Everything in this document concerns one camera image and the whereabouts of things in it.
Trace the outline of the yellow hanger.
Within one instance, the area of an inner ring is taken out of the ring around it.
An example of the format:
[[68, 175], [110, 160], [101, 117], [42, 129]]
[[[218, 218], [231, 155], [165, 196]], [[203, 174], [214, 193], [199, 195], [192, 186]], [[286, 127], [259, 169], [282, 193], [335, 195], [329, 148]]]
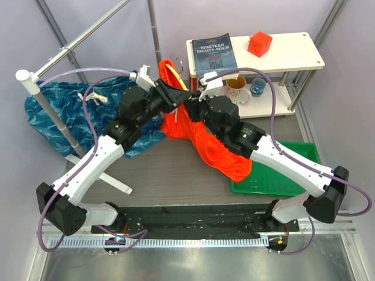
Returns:
[[185, 82], [182, 80], [181, 75], [175, 69], [171, 60], [165, 60], [165, 67], [168, 70], [168, 80], [173, 86], [177, 86], [181, 90], [188, 90]]

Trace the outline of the orange shorts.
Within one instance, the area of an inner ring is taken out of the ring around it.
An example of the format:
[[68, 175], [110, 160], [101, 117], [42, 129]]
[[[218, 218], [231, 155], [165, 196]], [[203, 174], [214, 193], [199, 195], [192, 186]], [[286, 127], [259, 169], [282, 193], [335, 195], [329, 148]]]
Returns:
[[252, 160], [232, 154], [202, 122], [192, 122], [184, 105], [164, 115], [161, 129], [169, 139], [189, 140], [205, 164], [233, 181], [244, 180], [252, 171]]

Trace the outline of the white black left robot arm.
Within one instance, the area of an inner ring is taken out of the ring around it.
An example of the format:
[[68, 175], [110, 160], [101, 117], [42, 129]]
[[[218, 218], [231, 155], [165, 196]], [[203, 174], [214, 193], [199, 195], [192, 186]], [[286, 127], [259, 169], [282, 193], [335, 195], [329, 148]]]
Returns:
[[91, 185], [141, 137], [142, 127], [159, 113], [170, 113], [192, 95], [158, 79], [147, 91], [129, 87], [122, 95], [115, 118], [107, 125], [92, 149], [51, 186], [37, 189], [40, 212], [64, 235], [83, 226], [104, 225], [111, 233], [124, 229], [125, 220], [111, 203], [83, 204]]

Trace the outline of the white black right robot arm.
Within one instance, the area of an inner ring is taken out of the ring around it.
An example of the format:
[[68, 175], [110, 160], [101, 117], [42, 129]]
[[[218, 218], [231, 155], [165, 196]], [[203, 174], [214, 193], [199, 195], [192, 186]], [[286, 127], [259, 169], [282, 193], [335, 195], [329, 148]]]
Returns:
[[305, 190], [299, 196], [271, 203], [264, 217], [269, 230], [278, 231], [286, 223], [305, 217], [334, 223], [346, 194], [342, 180], [348, 178], [349, 172], [345, 168], [324, 167], [274, 143], [264, 130], [240, 121], [238, 106], [228, 97], [202, 101], [194, 97], [184, 105], [190, 120], [202, 121], [231, 153], [266, 165]]

